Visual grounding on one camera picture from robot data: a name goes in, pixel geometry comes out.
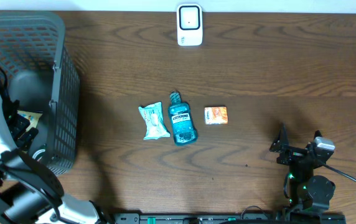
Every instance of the basket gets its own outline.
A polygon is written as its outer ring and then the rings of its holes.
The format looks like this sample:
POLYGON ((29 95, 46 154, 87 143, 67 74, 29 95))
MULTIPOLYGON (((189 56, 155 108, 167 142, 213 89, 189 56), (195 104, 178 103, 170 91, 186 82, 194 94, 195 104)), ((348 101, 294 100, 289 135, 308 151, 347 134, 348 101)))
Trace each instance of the basket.
POLYGON ((43 92, 49 91, 49 97, 31 99, 41 107, 31 110, 44 112, 44 127, 40 128, 39 122, 39 135, 34 139, 43 139, 46 143, 39 161, 57 175, 70 170, 75 160, 80 91, 80 79, 64 40, 63 20, 51 12, 0 13, 0 66, 9 77, 9 85, 22 71, 50 78, 49 85, 35 84, 43 92))

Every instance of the white backdrop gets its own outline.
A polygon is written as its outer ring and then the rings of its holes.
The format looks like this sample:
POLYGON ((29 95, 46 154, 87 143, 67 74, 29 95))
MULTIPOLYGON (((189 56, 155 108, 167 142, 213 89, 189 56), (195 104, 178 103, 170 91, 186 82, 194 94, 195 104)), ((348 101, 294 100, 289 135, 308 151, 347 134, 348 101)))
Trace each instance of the white backdrop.
POLYGON ((205 12, 356 13, 356 0, 0 0, 0 9, 172 12, 181 3, 205 12))

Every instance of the mouthwash bottle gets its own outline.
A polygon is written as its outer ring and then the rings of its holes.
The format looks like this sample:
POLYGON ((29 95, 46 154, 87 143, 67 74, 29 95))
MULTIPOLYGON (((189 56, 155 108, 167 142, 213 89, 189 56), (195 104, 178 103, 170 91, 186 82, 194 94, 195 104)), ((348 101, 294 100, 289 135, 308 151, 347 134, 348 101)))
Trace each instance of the mouthwash bottle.
POLYGON ((180 99, 178 91, 170 94, 171 105, 168 108, 168 117, 170 117, 172 126, 172 135, 177 146, 183 146, 196 142, 197 131, 193 127, 190 108, 187 103, 180 99))

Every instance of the wooden table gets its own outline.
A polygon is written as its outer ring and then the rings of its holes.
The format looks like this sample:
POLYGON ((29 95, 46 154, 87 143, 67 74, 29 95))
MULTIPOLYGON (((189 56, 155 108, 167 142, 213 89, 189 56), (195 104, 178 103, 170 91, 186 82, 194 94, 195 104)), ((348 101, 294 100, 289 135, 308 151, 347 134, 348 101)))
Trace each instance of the wooden table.
MULTIPOLYGON (((81 75, 78 159, 66 192, 110 211, 280 209, 287 166, 269 152, 279 124, 294 146, 314 131, 335 142, 328 164, 356 177, 356 15, 204 13, 199 47, 179 47, 173 12, 57 12, 81 75), (138 106, 179 90, 199 140, 144 141, 138 106), (229 123, 207 126, 204 107, 229 123)), ((331 212, 356 223, 356 183, 335 182, 331 212)))

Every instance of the orange box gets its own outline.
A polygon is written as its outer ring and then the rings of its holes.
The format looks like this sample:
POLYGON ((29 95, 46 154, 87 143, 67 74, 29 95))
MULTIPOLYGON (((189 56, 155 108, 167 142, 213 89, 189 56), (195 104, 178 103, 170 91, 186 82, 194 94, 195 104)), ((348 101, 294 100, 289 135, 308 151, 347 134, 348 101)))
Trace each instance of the orange box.
POLYGON ((205 124, 227 124, 228 113, 226 106, 211 106, 204 108, 205 124))

